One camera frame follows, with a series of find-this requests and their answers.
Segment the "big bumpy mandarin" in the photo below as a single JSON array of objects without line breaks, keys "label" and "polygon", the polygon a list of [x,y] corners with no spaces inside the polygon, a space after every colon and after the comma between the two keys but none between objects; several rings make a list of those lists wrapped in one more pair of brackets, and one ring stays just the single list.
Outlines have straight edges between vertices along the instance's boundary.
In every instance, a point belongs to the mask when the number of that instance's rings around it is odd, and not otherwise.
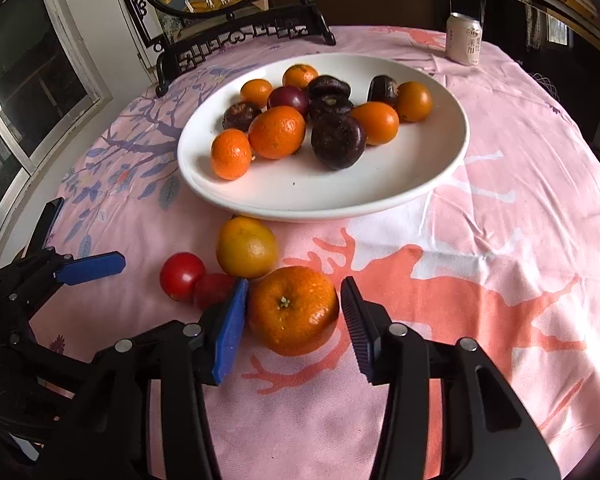
[{"label": "big bumpy mandarin", "polygon": [[306,266],[284,266],[250,287],[247,324],[260,344],[280,356],[303,356],[321,348],[338,318],[335,286]]}]

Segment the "medium mandarin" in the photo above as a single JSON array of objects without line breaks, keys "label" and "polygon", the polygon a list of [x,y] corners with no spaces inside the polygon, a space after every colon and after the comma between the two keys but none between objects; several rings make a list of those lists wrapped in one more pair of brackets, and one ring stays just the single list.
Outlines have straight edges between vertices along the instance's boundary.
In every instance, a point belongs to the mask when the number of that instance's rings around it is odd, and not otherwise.
[{"label": "medium mandarin", "polygon": [[226,129],[214,138],[210,156],[215,175],[234,181],[244,176],[251,165],[251,145],[244,132]]}]

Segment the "brown water chestnut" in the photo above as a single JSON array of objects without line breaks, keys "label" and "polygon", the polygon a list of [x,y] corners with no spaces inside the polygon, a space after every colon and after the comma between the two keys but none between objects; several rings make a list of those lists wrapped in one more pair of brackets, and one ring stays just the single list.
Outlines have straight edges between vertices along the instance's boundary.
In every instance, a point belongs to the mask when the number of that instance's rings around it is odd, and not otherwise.
[{"label": "brown water chestnut", "polygon": [[224,129],[237,129],[247,132],[251,123],[262,113],[257,104],[240,101],[227,107],[222,118]]}]

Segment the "large orange mandarin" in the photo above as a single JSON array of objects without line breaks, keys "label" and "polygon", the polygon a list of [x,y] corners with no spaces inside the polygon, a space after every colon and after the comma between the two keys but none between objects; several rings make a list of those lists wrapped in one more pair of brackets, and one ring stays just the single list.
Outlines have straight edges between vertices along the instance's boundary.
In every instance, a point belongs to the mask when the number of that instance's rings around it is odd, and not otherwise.
[{"label": "large orange mandarin", "polygon": [[276,106],[260,114],[250,125],[248,139],[263,158],[279,160],[301,148],[306,136],[306,121],[290,106]]}]

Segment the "oval orange kumquat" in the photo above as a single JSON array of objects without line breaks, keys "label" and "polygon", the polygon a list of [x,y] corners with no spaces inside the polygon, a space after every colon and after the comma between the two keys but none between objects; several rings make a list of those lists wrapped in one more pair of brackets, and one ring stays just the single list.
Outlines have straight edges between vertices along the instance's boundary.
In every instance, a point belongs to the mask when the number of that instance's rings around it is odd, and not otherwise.
[{"label": "oval orange kumquat", "polygon": [[391,142],[400,127],[400,119],[396,111],[383,102],[366,102],[349,112],[349,116],[357,120],[366,133],[366,143],[377,146]]}]

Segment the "small orange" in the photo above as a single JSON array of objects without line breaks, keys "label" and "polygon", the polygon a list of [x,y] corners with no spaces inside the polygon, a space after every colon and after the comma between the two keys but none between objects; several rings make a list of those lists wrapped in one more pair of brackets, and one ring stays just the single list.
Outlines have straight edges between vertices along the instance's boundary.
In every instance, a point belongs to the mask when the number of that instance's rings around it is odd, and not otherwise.
[{"label": "small orange", "polygon": [[265,108],[273,90],[274,87],[266,79],[251,79],[242,85],[240,96],[244,101],[250,102],[256,107]]}]

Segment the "large patterned water chestnut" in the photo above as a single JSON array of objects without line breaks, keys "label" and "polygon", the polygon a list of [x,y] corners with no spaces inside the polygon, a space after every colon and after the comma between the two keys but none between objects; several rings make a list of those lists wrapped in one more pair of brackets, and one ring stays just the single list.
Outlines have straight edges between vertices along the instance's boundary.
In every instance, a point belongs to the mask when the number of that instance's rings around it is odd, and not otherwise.
[{"label": "large patterned water chestnut", "polygon": [[320,96],[310,102],[308,117],[310,122],[317,122],[328,115],[347,115],[354,107],[344,96]]}]

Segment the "smooth orange kumquat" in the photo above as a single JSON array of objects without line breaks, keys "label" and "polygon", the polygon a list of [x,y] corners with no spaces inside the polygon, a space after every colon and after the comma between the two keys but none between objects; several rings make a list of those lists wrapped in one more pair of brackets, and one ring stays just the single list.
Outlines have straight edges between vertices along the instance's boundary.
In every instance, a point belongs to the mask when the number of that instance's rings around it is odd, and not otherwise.
[{"label": "smooth orange kumquat", "polygon": [[396,112],[401,122],[422,122],[432,110],[428,88],[417,81],[407,81],[398,87]]}]

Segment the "dark red plum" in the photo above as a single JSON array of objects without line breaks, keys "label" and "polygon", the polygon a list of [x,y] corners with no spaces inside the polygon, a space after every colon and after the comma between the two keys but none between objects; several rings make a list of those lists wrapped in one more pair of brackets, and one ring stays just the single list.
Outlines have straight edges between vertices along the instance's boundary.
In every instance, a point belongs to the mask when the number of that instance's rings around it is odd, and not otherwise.
[{"label": "dark red plum", "polygon": [[268,96],[266,107],[289,106],[306,117],[309,108],[309,98],[302,89],[295,86],[281,86],[275,88]]}]

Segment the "small dark water chestnut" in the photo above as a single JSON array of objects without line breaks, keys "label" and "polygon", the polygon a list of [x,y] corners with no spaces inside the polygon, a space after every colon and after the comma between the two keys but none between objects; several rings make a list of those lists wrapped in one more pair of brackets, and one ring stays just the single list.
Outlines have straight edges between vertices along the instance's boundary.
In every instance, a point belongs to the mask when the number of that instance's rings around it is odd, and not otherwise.
[{"label": "small dark water chestnut", "polygon": [[398,87],[398,83],[392,77],[377,75],[370,81],[367,101],[381,102],[395,108],[398,102]]}]

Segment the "small mandarin with stem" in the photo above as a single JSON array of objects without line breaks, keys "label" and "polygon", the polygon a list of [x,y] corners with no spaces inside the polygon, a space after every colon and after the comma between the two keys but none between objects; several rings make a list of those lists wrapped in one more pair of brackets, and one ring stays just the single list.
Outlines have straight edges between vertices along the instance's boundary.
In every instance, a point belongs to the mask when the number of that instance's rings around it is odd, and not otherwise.
[{"label": "small mandarin with stem", "polygon": [[283,85],[305,89],[318,76],[318,71],[308,64],[294,64],[283,74]]}]

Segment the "round red tomato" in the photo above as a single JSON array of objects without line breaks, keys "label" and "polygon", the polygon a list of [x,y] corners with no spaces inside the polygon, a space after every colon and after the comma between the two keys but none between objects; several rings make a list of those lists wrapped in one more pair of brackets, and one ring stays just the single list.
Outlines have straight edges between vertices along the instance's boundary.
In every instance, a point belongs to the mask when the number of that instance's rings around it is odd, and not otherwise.
[{"label": "round red tomato", "polygon": [[177,252],[163,263],[159,273],[162,291],[177,302],[192,302],[198,281],[206,274],[201,258],[191,252]]}]

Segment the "yellow orange tomato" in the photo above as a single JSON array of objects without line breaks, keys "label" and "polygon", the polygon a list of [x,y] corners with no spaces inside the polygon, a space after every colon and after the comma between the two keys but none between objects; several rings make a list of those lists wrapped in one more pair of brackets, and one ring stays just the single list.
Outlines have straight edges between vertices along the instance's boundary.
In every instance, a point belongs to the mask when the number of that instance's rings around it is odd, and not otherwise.
[{"label": "yellow orange tomato", "polygon": [[235,217],[221,226],[215,255],[226,274],[251,280],[275,268],[278,244],[274,233],[262,222]]}]

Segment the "pink printed tablecloth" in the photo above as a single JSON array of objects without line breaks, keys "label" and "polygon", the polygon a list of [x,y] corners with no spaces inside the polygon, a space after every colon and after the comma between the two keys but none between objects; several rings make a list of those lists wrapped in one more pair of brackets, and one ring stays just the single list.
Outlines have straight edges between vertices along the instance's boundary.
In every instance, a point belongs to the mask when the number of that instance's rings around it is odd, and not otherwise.
[{"label": "pink printed tablecloth", "polygon": [[[466,110],[468,154],[446,185],[381,214],[274,224],[283,263],[334,281],[423,337],[469,336],[508,379],[562,472],[600,434],[600,163],[576,123],[508,54],[484,44],[477,66],[449,61],[440,32],[340,27],[336,48],[391,58],[441,82]],[[210,270],[226,211],[178,175],[187,119],[221,84],[324,46],[251,39],[132,101],[68,170],[50,236],[60,252],[116,250],[125,270],[61,289],[32,322],[40,344],[87,361],[119,339],[199,312],[166,296],[159,271],[193,252]],[[204,395],[227,479],[365,479],[386,402],[337,330],[306,356],[245,337],[222,386]]]}]

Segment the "white oval plate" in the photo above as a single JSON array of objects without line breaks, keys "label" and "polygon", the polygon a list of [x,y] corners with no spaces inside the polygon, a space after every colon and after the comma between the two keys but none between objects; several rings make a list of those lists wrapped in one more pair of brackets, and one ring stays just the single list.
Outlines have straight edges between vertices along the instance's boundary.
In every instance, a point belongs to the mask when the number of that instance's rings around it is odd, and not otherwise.
[{"label": "white oval plate", "polygon": [[[318,71],[304,94],[331,93],[320,114],[302,110],[286,89],[253,115],[228,109],[253,79],[279,82],[294,64]],[[368,102],[376,76],[418,82],[430,93],[424,119],[406,120]],[[427,193],[460,166],[470,139],[464,108],[442,84],[404,64],[350,53],[288,58],[252,70],[209,96],[178,141],[178,166],[204,200],[238,214],[279,221],[350,218],[399,206]]]}]

